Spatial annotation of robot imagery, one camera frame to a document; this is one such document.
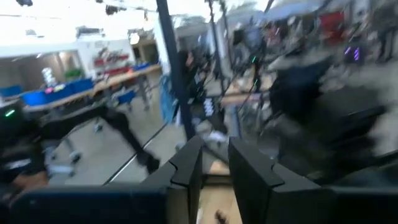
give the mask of black clothing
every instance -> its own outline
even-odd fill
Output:
[[[381,43],[381,48],[378,60],[382,59],[389,60],[392,57],[392,53],[394,51],[394,44],[395,44],[394,43],[395,35],[396,35],[395,29],[388,29],[383,32],[380,32],[379,40]]]

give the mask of green light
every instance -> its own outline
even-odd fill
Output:
[[[9,117],[9,116],[11,116],[13,113],[15,112],[15,110],[10,110],[10,111],[8,111],[7,113],[6,113],[6,117]]]

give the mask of chair wheel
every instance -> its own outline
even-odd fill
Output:
[[[101,124],[96,124],[94,126],[94,132],[98,133],[98,132],[102,131],[102,128],[103,128],[103,126]]]
[[[79,160],[81,159],[81,154],[75,154],[72,156],[72,164],[76,164],[77,162],[79,162]]]

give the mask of table leg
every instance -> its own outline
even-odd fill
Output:
[[[233,105],[229,109],[232,118],[232,130],[231,136],[242,138],[241,132],[241,121],[239,119],[239,111],[236,105]]]
[[[149,110],[149,100],[148,100],[147,93],[145,90],[144,82],[145,82],[145,78],[142,75],[140,75],[138,77],[138,87],[139,87],[138,91],[142,97],[142,100],[144,101],[144,106],[145,106],[144,109],[145,109],[145,111],[147,111],[147,110]]]

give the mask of ceiling light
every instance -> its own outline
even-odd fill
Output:
[[[16,0],[20,6],[33,6],[32,0]]]

